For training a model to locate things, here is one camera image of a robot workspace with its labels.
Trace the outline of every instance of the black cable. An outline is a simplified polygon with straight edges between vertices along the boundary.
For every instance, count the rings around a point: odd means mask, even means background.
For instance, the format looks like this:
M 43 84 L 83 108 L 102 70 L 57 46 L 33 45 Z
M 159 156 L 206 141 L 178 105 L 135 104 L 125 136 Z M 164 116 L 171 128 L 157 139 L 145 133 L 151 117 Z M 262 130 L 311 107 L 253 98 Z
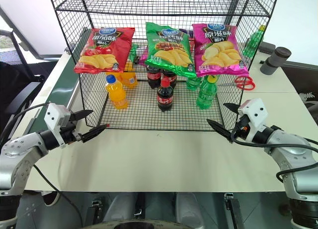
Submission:
M 12 120 L 10 120 L 8 122 L 8 124 L 5 126 L 4 130 L 2 131 L 1 135 L 0 135 L 0 146 L 2 145 L 2 142 L 5 138 L 5 136 L 7 135 L 7 131 L 11 130 L 13 125 L 15 124 L 16 120 L 23 114 L 25 114 L 27 111 L 30 111 L 34 108 L 37 108 L 37 107 L 40 107 L 40 106 L 46 106 L 48 105 L 49 102 L 45 102 L 43 104 L 39 104 L 39 105 L 36 105 L 36 106 L 32 106 L 32 107 L 29 107 L 23 111 L 21 111 L 20 113 L 18 113 L 15 117 L 12 118 Z
M 236 132 L 238 128 L 235 127 L 232 132 L 231 132 L 231 140 L 239 145 L 242 146 L 250 146 L 250 147 L 259 147 L 259 148 L 276 148 L 276 147 L 296 147 L 296 148 L 305 148 L 305 149 L 309 149 L 312 150 L 316 153 L 318 153 L 318 149 L 312 147 L 312 146 L 307 146 L 307 145 L 300 145 L 300 144 L 257 144 L 257 143 L 248 143 L 248 142 L 242 142 L 242 141 L 238 141 L 237 139 L 235 139 L 234 134 Z M 310 140 L 310 139 L 306 139 L 307 141 L 317 144 L 318 142 Z M 280 172 L 278 172 L 276 174 L 276 178 L 283 182 L 282 178 L 280 177 L 280 175 L 282 174 L 286 174 L 286 173 L 294 173 L 294 172 L 298 172 L 298 171 L 303 171 L 303 170 L 307 170 L 307 169 L 311 169 L 311 168 L 315 168 L 318 166 L 318 162 L 317 163 L 313 163 L 311 165 L 308 166 L 304 166 L 304 167 L 298 167 L 298 168 L 291 168 L 291 169 L 287 169 L 287 170 L 282 170 Z
M 64 199 L 75 209 L 75 211 L 77 212 L 79 218 L 80 218 L 80 224 L 81 227 L 83 227 L 83 218 L 81 217 L 80 211 L 77 208 L 77 206 L 67 197 L 65 196 L 64 193 L 62 193 L 59 189 L 57 189 L 45 176 L 44 174 L 41 172 L 41 170 L 36 166 L 33 165 L 33 167 L 36 169 L 36 171 L 38 171 L 38 173 L 41 175 L 41 177 L 45 180 L 45 182 L 47 182 L 55 191 L 57 191 L 62 197 L 64 197 Z

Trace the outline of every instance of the wire mesh basket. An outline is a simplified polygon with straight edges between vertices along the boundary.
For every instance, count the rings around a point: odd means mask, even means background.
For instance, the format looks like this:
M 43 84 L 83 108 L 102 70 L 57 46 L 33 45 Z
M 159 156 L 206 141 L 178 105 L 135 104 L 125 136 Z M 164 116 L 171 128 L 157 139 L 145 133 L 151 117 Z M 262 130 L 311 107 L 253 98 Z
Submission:
M 92 28 L 135 27 L 133 43 L 146 46 L 146 22 L 192 30 L 194 23 L 218 23 L 237 26 L 236 39 L 242 52 L 249 37 L 272 16 L 277 0 L 51 0 L 67 46 L 76 63 Z M 243 56 L 249 68 L 253 58 Z M 221 75 L 218 93 L 210 109 L 196 107 L 197 91 L 186 89 L 186 78 L 178 77 L 173 107 L 161 112 L 156 90 L 147 83 L 146 68 L 134 66 L 138 85 L 126 89 L 129 107 L 116 110 L 108 100 L 105 74 L 79 75 L 83 107 L 94 112 L 86 118 L 88 126 L 109 124 L 113 129 L 212 131 L 206 119 L 232 129 L 237 114 L 223 104 L 240 104 L 242 89 L 237 76 Z

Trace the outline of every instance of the red chip bag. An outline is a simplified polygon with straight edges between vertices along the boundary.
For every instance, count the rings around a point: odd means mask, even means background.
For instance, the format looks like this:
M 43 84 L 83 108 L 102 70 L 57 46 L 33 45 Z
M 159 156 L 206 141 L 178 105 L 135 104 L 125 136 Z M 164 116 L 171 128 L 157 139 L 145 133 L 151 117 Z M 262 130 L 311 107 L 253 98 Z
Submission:
M 77 74 L 124 71 L 135 28 L 92 29 L 74 71 Z

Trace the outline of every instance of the gray thermos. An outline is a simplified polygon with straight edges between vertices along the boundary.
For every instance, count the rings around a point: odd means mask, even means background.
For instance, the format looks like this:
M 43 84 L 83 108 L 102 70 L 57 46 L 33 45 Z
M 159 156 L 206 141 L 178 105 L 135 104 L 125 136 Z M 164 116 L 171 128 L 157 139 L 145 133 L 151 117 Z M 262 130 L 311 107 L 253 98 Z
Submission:
M 282 66 L 292 52 L 284 47 L 277 47 L 272 55 L 266 59 L 263 65 L 260 67 L 260 71 L 266 75 L 272 75 L 276 69 Z

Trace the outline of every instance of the robotic arm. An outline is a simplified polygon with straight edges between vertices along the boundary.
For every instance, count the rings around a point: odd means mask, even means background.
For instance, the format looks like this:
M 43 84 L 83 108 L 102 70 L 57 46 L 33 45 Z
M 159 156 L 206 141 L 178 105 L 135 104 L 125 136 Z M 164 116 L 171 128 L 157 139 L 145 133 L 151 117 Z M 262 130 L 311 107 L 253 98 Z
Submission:
M 92 128 L 86 134 L 75 131 L 76 121 L 91 110 L 70 112 L 63 105 L 50 103 L 44 120 L 48 130 L 31 133 L 5 143 L 0 154 L 0 228 L 13 229 L 19 200 L 32 166 L 48 152 L 75 141 L 85 143 L 99 135 L 105 125 Z
M 267 127 L 265 119 L 268 114 L 260 98 L 248 100 L 241 106 L 224 105 L 239 114 L 235 128 L 230 132 L 219 123 L 208 120 L 210 126 L 231 143 L 264 147 L 281 169 L 276 176 L 284 183 L 290 201 L 292 228 L 318 229 L 318 163 L 312 155 L 318 150 L 300 136 L 288 134 L 277 126 Z M 237 137 L 250 143 L 237 141 Z

